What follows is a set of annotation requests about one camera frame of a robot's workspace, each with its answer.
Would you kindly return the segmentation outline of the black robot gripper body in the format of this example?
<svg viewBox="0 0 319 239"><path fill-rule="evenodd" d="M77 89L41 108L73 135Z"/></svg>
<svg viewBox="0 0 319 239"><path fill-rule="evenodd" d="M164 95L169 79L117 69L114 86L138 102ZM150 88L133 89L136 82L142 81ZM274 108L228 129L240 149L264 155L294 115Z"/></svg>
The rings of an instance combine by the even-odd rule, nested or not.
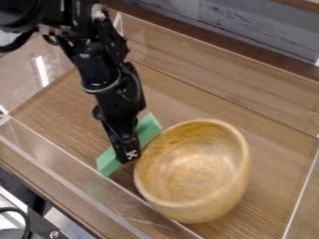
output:
<svg viewBox="0 0 319 239"><path fill-rule="evenodd" d="M120 139L128 139L136 134L137 115L145 108L134 65L125 62L113 72L94 73L82 78L81 87L96 97L94 118L106 123L113 135Z"/></svg>

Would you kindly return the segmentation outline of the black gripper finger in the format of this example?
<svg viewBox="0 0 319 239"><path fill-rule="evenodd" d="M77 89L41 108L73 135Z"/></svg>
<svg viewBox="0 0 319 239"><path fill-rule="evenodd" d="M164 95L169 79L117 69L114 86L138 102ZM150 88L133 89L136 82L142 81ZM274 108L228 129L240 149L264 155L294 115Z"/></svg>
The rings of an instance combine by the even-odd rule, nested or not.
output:
<svg viewBox="0 0 319 239"><path fill-rule="evenodd" d="M116 135L110 137L116 159L121 164L133 161L140 156L140 140L133 134L128 139L120 139Z"/></svg>
<svg viewBox="0 0 319 239"><path fill-rule="evenodd" d="M105 131L105 133L106 133L106 136L108 136L108 138L110 139L110 136L113 135L113 133L112 133L112 131L110 131L110 129L109 129L106 123L105 123L102 120L101 120L101 125L102 125L104 131Z"/></svg>

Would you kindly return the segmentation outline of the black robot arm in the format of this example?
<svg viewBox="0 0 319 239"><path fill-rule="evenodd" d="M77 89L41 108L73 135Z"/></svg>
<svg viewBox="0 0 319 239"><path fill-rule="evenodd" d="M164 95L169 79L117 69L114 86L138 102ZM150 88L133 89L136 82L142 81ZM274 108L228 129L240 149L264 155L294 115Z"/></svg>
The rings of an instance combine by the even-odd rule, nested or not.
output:
<svg viewBox="0 0 319 239"><path fill-rule="evenodd" d="M116 158L140 156L137 115L145 102L136 68L125 60L120 35L102 0L0 0L0 31L15 38L0 52L17 50L33 34L60 47L73 63L84 91L96 97L93 117L101 122Z"/></svg>

